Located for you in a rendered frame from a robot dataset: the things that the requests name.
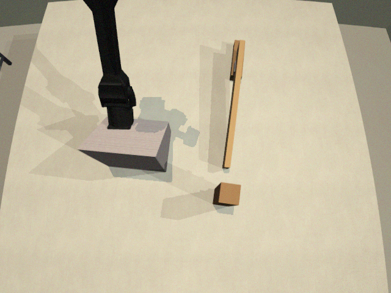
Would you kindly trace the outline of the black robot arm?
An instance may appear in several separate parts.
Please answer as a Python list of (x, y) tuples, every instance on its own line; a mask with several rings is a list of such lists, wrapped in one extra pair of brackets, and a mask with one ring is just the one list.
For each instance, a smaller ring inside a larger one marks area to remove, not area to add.
[(118, 0), (83, 0), (92, 11), (103, 77), (98, 86), (101, 107), (107, 107), (107, 129), (130, 129), (136, 96), (120, 63), (114, 7)]

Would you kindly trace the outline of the long tan wooden rail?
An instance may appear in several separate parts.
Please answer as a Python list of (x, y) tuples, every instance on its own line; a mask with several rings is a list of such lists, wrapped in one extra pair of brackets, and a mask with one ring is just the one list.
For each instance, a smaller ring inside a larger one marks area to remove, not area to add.
[(235, 74), (233, 79), (230, 114), (228, 120), (227, 137), (226, 137), (224, 160), (222, 166), (222, 168), (225, 169), (230, 168), (231, 160), (232, 160), (233, 142), (234, 142), (236, 118), (237, 118), (236, 113), (238, 108), (239, 90), (241, 85), (241, 71), (242, 71), (243, 57), (244, 57), (244, 44), (245, 44), (244, 40), (239, 40), (239, 45), (236, 53), (236, 64), (235, 64), (236, 69), (235, 69)]

